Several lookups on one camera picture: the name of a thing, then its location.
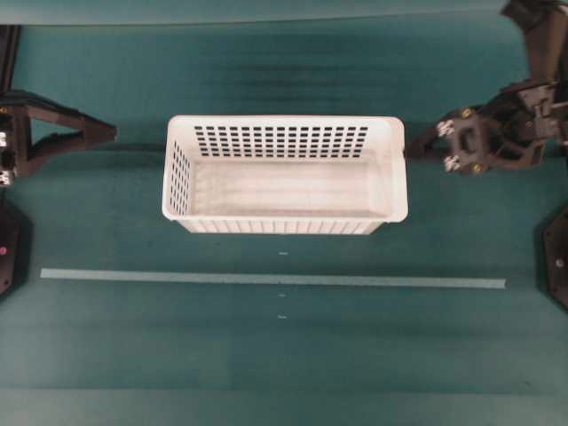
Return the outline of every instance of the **white plastic basket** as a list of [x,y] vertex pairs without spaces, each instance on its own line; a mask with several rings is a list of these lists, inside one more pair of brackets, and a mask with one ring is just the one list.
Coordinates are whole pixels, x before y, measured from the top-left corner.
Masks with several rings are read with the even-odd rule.
[[391,117],[179,115],[162,211],[193,233],[370,234],[407,214]]

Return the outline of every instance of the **yellow screw head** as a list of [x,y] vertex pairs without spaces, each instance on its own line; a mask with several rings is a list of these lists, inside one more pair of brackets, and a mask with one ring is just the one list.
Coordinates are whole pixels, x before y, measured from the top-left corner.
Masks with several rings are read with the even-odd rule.
[[469,118],[473,114],[473,110],[471,108],[465,108],[461,111],[461,118]]

